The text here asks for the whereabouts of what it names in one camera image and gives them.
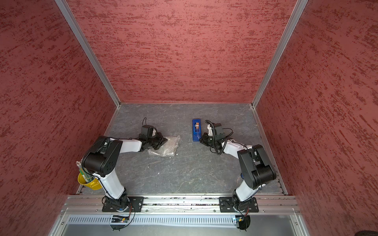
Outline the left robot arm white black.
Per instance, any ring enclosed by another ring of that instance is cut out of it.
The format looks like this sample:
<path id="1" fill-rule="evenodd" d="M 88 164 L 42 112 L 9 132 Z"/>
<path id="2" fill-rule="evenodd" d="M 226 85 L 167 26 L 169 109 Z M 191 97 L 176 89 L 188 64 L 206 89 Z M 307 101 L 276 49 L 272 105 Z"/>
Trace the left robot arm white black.
<path id="1" fill-rule="evenodd" d="M 105 192 L 103 212 L 132 211 L 135 206 L 129 199 L 126 188 L 121 184 L 116 165 L 121 153 L 143 152 L 160 149 L 168 139 L 161 133 L 153 137 L 140 136 L 139 139 L 116 139 L 100 136 L 82 158 L 82 166 L 98 180 Z"/>

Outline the clear bubble wrap sheet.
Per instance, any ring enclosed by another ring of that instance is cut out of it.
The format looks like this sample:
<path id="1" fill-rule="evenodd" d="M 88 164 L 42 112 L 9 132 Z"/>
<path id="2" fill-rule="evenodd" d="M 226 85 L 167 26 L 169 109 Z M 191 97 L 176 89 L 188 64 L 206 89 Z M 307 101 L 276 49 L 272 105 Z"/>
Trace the clear bubble wrap sheet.
<path id="1" fill-rule="evenodd" d="M 177 148 L 179 146 L 180 136 L 165 136 L 167 142 L 164 143 L 158 150 L 148 149 L 148 154 L 157 155 L 161 157 L 173 157 L 176 155 Z"/>

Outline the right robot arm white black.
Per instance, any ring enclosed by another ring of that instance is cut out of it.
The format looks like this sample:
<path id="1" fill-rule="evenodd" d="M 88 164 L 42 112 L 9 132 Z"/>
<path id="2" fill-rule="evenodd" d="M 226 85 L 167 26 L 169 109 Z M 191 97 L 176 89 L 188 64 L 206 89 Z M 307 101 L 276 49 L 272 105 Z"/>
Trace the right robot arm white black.
<path id="1" fill-rule="evenodd" d="M 200 143 L 216 154 L 228 154 L 239 160 L 243 181 L 233 193 L 232 198 L 220 198 L 220 211 L 246 213 L 249 209 L 257 212 L 254 195 L 268 183 L 277 178 L 275 168 L 262 145 L 244 145 L 224 135 L 211 136 L 204 133 Z"/>

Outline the blue tape dispenser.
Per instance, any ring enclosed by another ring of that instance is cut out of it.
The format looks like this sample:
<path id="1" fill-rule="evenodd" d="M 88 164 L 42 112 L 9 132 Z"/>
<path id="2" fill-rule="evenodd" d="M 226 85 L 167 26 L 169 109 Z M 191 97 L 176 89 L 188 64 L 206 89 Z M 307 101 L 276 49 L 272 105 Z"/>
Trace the blue tape dispenser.
<path id="1" fill-rule="evenodd" d="M 193 141 L 199 142 L 201 139 L 201 120 L 193 119 Z"/>

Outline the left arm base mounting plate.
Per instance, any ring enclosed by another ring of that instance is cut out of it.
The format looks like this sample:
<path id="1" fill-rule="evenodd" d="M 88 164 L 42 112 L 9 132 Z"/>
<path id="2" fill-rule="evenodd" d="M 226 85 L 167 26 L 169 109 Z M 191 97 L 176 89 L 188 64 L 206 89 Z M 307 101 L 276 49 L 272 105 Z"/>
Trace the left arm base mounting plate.
<path id="1" fill-rule="evenodd" d="M 141 212 L 144 197 L 123 197 L 121 199 L 112 199 L 107 196 L 104 196 L 102 199 L 102 212 Z"/>

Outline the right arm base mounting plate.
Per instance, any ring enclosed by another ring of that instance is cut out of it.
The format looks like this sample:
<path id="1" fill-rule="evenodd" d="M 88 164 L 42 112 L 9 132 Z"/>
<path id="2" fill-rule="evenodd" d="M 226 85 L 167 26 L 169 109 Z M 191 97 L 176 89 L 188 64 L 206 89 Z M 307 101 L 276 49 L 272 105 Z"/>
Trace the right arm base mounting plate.
<path id="1" fill-rule="evenodd" d="M 259 212 L 257 200 L 251 197 L 246 201 L 239 201 L 236 196 L 233 197 L 220 197 L 219 198 L 220 212 L 241 212 L 247 213 Z"/>

